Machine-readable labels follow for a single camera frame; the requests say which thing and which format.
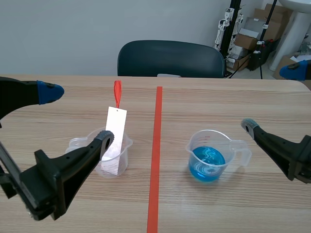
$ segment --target wood grain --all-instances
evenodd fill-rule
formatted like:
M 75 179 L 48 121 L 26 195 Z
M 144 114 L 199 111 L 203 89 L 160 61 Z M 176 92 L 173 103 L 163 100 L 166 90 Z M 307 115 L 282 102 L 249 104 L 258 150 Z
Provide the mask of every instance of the wood grain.
M 105 125 L 114 106 L 113 83 L 122 80 L 120 108 L 128 110 L 126 132 L 134 144 L 120 177 L 92 172 L 57 221 L 29 218 L 19 197 L 0 191 L 0 233 L 145 233 L 156 87 L 163 86 L 159 233 L 309 232 L 311 186 L 290 182 L 240 126 L 243 118 L 300 142 L 311 134 L 311 92 L 281 80 L 120 78 L 7 75 L 43 80 L 65 88 L 62 99 L 28 106 L 2 121 L 0 141 L 22 170 L 33 152 L 64 153 L 70 139 Z M 253 152 L 248 167 L 235 160 L 218 182 L 197 182 L 188 172 L 185 146 L 198 130 L 214 129 L 245 140 Z

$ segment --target white sink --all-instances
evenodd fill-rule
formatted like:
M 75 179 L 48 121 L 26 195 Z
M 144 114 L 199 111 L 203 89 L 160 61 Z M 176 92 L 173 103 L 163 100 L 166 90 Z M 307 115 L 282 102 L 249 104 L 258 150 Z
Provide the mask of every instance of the white sink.
M 294 20 L 291 28 L 283 36 L 277 48 L 276 55 L 270 65 L 270 70 L 275 71 L 284 55 L 295 53 L 308 32 L 311 24 L 311 0 L 279 0 L 280 3 L 294 10 Z
M 280 3 L 294 11 L 311 14 L 311 0 L 279 0 Z

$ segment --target plastic measuring cup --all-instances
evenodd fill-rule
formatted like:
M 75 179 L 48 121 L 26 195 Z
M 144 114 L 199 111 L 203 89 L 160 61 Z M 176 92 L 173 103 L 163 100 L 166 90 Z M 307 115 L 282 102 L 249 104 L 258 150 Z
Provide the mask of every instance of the plastic measuring cup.
M 66 153 L 73 151 L 75 149 L 85 147 L 93 141 L 93 139 L 98 135 L 100 131 L 105 130 L 105 128 L 97 129 L 91 132 L 87 137 L 78 137 L 70 140 L 69 147 Z M 95 170 L 97 173 L 106 178 L 114 178 L 121 175 L 127 168 L 128 164 L 128 152 L 127 149 L 133 144 L 133 141 L 126 135 L 123 134 L 121 153 L 113 158 L 102 155 L 102 160 L 97 164 Z
M 214 130 L 196 132 L 186 150 L 190 152 L 190 172 L 205 182 L 218 179 L 238 152 L 242 154 L 242 166 L 247 166 L 252 156 L 245 141 L 231 140 L 225 134 Z

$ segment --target blue liquid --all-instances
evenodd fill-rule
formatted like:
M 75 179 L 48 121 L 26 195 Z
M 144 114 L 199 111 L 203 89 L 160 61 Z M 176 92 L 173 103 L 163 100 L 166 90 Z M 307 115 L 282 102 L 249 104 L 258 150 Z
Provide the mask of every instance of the blue liquid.
M 212 147 L 198 147 L 193 150 L 193 153 L 203 162 L 211 165 L 223 165 L 225 159 L 223 155 Z M 189 169 L 192 175 L 205 182 L 210 182 L 218 179 L 225 169 L 223 167 L 208 166 L 198 162 L 194 157 L 190 158 Z

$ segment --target sink pedestal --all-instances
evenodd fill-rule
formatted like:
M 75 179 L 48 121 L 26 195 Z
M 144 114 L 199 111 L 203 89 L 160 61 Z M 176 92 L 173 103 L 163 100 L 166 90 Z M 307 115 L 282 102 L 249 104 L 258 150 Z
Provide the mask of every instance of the sink pedestal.
M 297 12 L 293 25 L 278 46 L 276 55 L 269 69 L 275 71 L 284 55 L 297 52 L 311 24 L 311 15 Z

